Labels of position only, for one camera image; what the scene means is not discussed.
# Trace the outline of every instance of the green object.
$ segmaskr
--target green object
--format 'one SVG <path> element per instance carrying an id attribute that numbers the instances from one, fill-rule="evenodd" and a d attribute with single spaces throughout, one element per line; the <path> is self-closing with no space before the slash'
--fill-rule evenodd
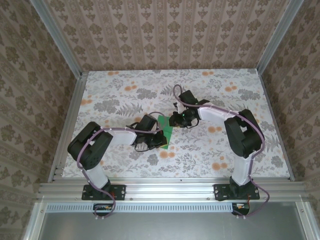
<path id="1" fill-rule="evenodd" d="M 163 134 L 166 137 L 167 140 L 167 145 L 162 146 L 162 149 L 168 149 L 169 147 L 169 143 L 170 143 L 170 139 L 171 139 L 171 135 L 172 135 L 172 130 L 174 129 L 173 126 L 169 126 L 169 118 L 168 116 L 163 117 L 162 115 L 158 116 L 158 124 L 160 126 L 163 126 L 165 123 L 165 127 L 163 129 Z"/>

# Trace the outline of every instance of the gray leaf pattern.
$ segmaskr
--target gray leaf pattern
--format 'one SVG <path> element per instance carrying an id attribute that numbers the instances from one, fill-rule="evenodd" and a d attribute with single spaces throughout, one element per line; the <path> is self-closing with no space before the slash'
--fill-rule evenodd
<path id="1" fill-rule="evenodd" d="M 250 84 L 243 85 L 243 79 Z M 175 84 L 181 84 L 183 91 L 191 90 L 198 100 L 207 99 L 234 111 L 250 109 L 266 141 L 264 152 L 253 163 L 253 176 L 289 176 L 256 70 L 91 71 L 73 137 L 91 121 L 112 128 L 138 122 L 144 114 L 154 111 L 170 116 L 176 111 L 172 89 Z M 11 129 L 6 127 L 2 131 L 4 138 L 16 141 L 18 135 Z M 132 146 L 109 147 L 101 164 L 110 178 L 215 178 L 229 177 L 236 158 L 230 149 L 225 126 L 200 121 L 192 129 L 174 128 L 168 149 L 137 152 Z M 70 155 L 63 176 L 82 177 Z"/>

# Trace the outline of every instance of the wall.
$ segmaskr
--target wall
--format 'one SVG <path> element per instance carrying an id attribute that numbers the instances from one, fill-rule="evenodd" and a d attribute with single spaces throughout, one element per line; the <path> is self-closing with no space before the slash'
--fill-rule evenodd
<path id="1" fill-rule="evenodd" d="M 83 71 L 255 68 L 289 0 L 45 0 Z"/>
<path id="2" fill-rule="evenodd" d="M 320 1 L 305 0 L 264 71 L 293 173 L 320 220 Z"/>
<path id="3" fill-rule="evenodd" d="M 75 79 L 28 0 L 0 1 L 0 239 L 20 239 Z"/>

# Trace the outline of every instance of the cable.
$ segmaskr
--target cable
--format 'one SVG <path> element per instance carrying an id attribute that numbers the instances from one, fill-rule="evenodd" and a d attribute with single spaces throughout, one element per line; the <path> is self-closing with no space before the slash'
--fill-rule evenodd
<path id="1" fill-rule="evenodd" d="M 150 115 L 151 114 L 160 114 L 160 115 L 162 115 L 164 118 L 165 118 L 165 115 L 162 113 L 162 112 L 159 112 L 159 111 L 153 111 L 153 112 L 151 112 L 151 113 L 149 113 Z M 88 177 L 88 175 L 86 174 L 86 172 L 85 171 L 83 171 L 83 167 L 82 167 L 82 165 L 80 164 L 80 159 L 81 159 L 81 156 L 82 156 L 82 154 L 84 153 L 84 151 L 85 151 L 85 149 L 88 147 L 88 145 L 90 144 L 90 142 L 93 140 L 93 139 L 95 139 L 95 137 L 97 136 L 97 135 L 99 135 L 101 132 L 103 132 L 103 131 L 112 131 L 112 130 L 114 130 L 114 131 L 119 131 L 119 130 L 125 130 L 125 131 L 129 131 L 129 132 L 135 132 L 135 133 L 143 133 L 143 134 L 152 134 L 152 133 L 157 133 L 157 132 L 160 132 L 160 131 L 162 131 L 163 130 L 163 128 L 165 127 L 165 125 L 166 125 L 166 122 L 164 122 L 164 124 L 163 124 L 163 126 L 161 126 L 161 128 L 159 128 L 159 129 L 156 129 L 156 130 L 153 130 L 153 131 L 143 131 L 143 130 L 135 130 L 135 129 L 131 129 L 131 128 L 128 128 L 128 127 L 104 127 L 104 128 L 101 128 L 101 129 L 99 129 L 97 132 L 95 132 L 88 140 L 87 140 L 87 142 L 84 144 L 84 146 L 82 147 L 82 149 L 80 150 L 80 152 L 79 152 L 79 154 L 78 154 L 78 157 L 77 157 L 77 159 L 76 159 L 76 166 L 81 170 L 81 172 L 83 173 L 83 175 L 84 175 L 84 177 L 86 178 L 86 180 L 88 181 L 88 183 L 95 189 L 95 190 L 97 190 L 97 191 L 99 191 L 99 192 L 101 192 L 101 193 L 103 193 L 103 194 L 106 194 L 109 198 L 111 198 L 111 200 L 112 200 L 112 209 L 111 209 L 111 211 L 106 215 L 106 216 L 103 216 L 103 217 L 100 217 L 100 216 L 98 216 L 97 215 L 97 208 L 94 210 L 94 215 L 95 215 L 95 218 L 97 219 L 97 218 L 101 218 L 101 219 L 104 219 L 104 218 L 107 218 L 107 217 L 109 217 L 112 213 L 113 213 L 113 211 L 115 210 L 115 208 L 116 208 L 116 200 L 115 200 L 115 198 L 109 193 L 109 192 L 107 192 L 107 191 L 104 191 L 104 190 L 102 190 L 102 189 L 100 189 L 100 188 L 98 188 L 94 183 L 92 183 L 91 181 L 90 181 L 90 178 Z"/>
<path id="2" fill-rule="evenodd" d="M 259 211 L 264 207 L 264 205 L 265 205 L 265 204 L 269 201 L 269 199 L 270 199 L 270 194 L 269 194 L 266 190 L 264 190 L 262 187 L 260 187 L 258 184 L 256 184 L 256 183 L 253 181 L 253 179 L 251 178 L 251 172 L 252 172 L 252 166 L 253 166 L 253 163 L 254 163 L 254 158 L 255 158 L 258 154 L 262 153 L 263 150 L 265 149 L 265 146 L 266 146 L 264 136 L 262 135 L 262 133 L 260 132 L 260 130 L 259 130 L 251 121 L 249 121 L 249 120 L 246 119 L 245 117 L 241 116 L 241 115 L 238 114 L 237 112 L 230 111 L 230 110 L 226 110 L 226 109 L 223 109 L 223 108 L 218 107 L 218 106 L 215 106 L 215 105 L 193 105 L 193 104 L 188 104 L 188 103 L 185 103 L 185 102 L 181 101 L 181 99 L 176 95 L 176 91 L 175 91 L 176 88 L 179 88 L 179 89 L 180 89 L 180 93 L 182 93 L 182 87 L 181 87 L 181 85 L 176 84 L 176 85 L 173 86 L 173 96 L 175 97 L 175 99 L 176 99 L 179 103 L 183 104 L 184 106 L 193 107 L 193 108 L 194 108 L 194 107 L 196 107 L 196 108 L 200 108 L 200 107 L 201 107 L 201 108 L 211 108 L 211 109 L 217 109 L 217 110 L 219 110 L 219 111 L 221 111 L 221 112 L 224 112 L 224 113 L 232 114 L 232 115 L 237 116 L 238 118 L 240 118 L 242 121 L 245 121 L 246 123 L 248 123 L 248 124 L 256 131 L 256 133 L 259 135 L 259 137 L 260 137 L 260 139 L 261 139 L 261 142 L 262 142 L 262 145 L 261 145 L 261 148 L 260 148 L 255 154 L 253 154 L 253 155 L 251 156 L 248 177 L 249 177 L 250 182 L 251 182 L 253 185 L 255 185 L 257 188 L 259 188 L 260 190 L 262 190 L 263 192 L 266 193 L 267 198 L 266 198 L 265 202 L 264 202 L 256 211 L 254 211 L 254 212 L 246 215 L 246 217 L 250 217 L 250 216 L 256 214 L 257 212 L 259 212 Z M 242 215 L 240 212 L 238 212 L 238 211 L 234 211 L 234 212 L 237 213 L 237 214 L 239 214 L 239 215 L 241 215 L 241 216 L 243 216 L 243 218 L 245 218 L 245 216 Z"/>

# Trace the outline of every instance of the floral tablecloth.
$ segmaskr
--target floral tablecloth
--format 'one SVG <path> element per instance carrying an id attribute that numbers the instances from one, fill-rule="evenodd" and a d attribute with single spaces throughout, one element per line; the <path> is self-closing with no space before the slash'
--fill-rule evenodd
<path id="1" fill-rule="evenodd" d="M 73 137 L 90 121 L 124 127 L 153 111 L 175 111 L 172 88 L 181 84 L 198 100 L 255 115 L 266 148 L 254 161 L 254 177 L 289 177 L 288 167 L 255 69 L 92 71 L 88 74 Z M 174 128 L 168 149 L 136 152 L 132 146 L 108 148 L 100 164 L 113 178 L 229 177 L 235 154 L 223 125 L 200 121 L 192 129 Z M 68 155 L 63 177 L 82 177 Z"/>

